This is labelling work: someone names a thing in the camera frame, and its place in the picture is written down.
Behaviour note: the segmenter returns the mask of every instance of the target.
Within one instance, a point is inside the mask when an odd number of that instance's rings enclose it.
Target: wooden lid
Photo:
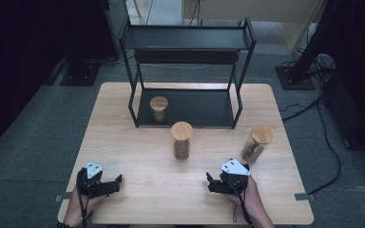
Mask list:
[[[266,125],[255,125],[251,129],[251,137],[260,144],[268,144],[272,141],[273,135],[271,129]]]
[[[158,96],[150,100],[150,107],[154,111],[163,111],[168,106],[168,100],[165,97]]]
[[[178,141],[188,140],[192,135],[192,126],[187,122],[177,122],[171,127],[171,135]]]

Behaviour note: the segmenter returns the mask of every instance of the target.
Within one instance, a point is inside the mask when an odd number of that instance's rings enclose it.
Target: wooden table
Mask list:
[[[198,0],[182,0],[182,21],[191,19]],[[200,19],[278,22],[290,52],[295,52],[310,24],[318,21],[327,0],[201,0]],[[198,8],[194,19],[197,19]]]
[[[145,84],[154,87],[216,88],[223,84]],[[304,193],[278,107],[269,85],[241,88],[243,110],[236,129],[194,128],[188,160],[174,158],[170,128],[136,128],[128,112],[130,84],[104,83],[87,126],[82,146],[67,186],[75,186],[77,172],[86,162],[104,167],[102,181],[124,180],[119,193],[106,198],[94,213],[103,224],[246,224],[238,220],[228,199],[207,189],[206,172],[219,178],[220,164],[239,161],[240,151],[256,124],[271,127],[274,139],[251,166],[263,204],[275,224],[310,224],[313,213]],[[140,91],[136,92],[139,105]],[[232,101],[235,92],[231,92]],[[63,220],[68,199],[62,202]]]

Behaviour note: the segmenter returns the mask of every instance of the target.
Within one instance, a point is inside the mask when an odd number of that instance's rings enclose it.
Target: cylindrical container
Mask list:
[[[173,137],[174,157],[177,160],[186,160],[189,157],[189,139],[192,135],[192,126],[187,122],[177,122],[171,127]]]
[[[272,138],[273,134],[268,126],[255,125],[241,150],[242,159],[249,164],[256,162],[265,146],[272,141]]]
[[[155,123],[164,124],[167,122],[168,100],[165,97],[158,96],[150,100],[150,107],[152,108],[152,119]]]

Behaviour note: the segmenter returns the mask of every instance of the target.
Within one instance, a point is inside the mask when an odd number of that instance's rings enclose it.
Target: wrist strap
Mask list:
[[[58,222],[57,228],[72,228],[72,227],[70,227],[69,225],[66,225],[64,223]]]

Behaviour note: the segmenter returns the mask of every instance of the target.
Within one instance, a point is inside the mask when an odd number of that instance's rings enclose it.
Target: gray carpet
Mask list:
[[[308,105],[319,94],[319,89],[282,90],[274,66],[290,60],[291,56],[255,54],[245,80],[269,84],[279,109]],[[216,75],[228,75],[229,70],[225,66],[143,69],[147,82],[193,83],[226,82],[226,77]],[[100,85],[126,82],[125,67],[120,64],[102,65],[94,86],[61,86],[62,76],[54,85],[41,86],[0,139],[0,227],[55,226],[60,203],[53,198],[66,190]],[[301,109],[289,107],[281,116]],[[311,201],[315,221],[307,227],[365,227],[365,151],[347,150],[329,108],[321,105],[320,109],[327,137],[340,157],[342,173],[333,184],[316,193],[316,200]],[[317,109],[313,107],[287,121],[285,127],[304,186],[310,192],[337,170]]]

